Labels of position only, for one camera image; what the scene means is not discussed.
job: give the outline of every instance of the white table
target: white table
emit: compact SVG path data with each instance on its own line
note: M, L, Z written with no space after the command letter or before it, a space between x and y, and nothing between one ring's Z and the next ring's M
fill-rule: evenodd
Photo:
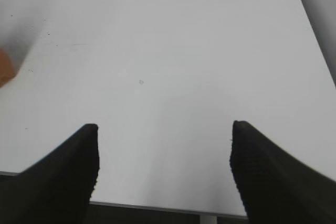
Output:
M92 201L244 215L228 160L246 120L336 179L336 91L300 0L0 3L0 46L27 51L0 89L0 170L93 122Z

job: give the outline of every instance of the table surface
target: table surface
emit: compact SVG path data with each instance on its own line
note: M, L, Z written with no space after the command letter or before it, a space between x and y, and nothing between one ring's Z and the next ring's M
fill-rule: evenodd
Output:
M0 170L99 125L92 201L245 215L246 120L335 179L336 91L300 0L0 0Z

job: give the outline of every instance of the white wall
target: white wall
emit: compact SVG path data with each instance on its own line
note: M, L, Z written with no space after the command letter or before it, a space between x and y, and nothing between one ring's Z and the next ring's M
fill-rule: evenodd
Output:
M336 82L336 0L302 0L302 2Z

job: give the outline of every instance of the dark floor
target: dark floor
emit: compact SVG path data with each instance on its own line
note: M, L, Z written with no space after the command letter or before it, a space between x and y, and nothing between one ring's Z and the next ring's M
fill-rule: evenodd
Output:
M0 175L0 183L12 176ZM89 204L83 224L199 224L199 215ZM218 224L248 224L247 220L218 218Z

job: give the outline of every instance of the skin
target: skin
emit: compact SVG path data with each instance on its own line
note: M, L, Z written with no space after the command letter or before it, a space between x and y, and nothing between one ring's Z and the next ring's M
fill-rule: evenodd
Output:
M7 54L0 49L0 87L16 76L15 69Z

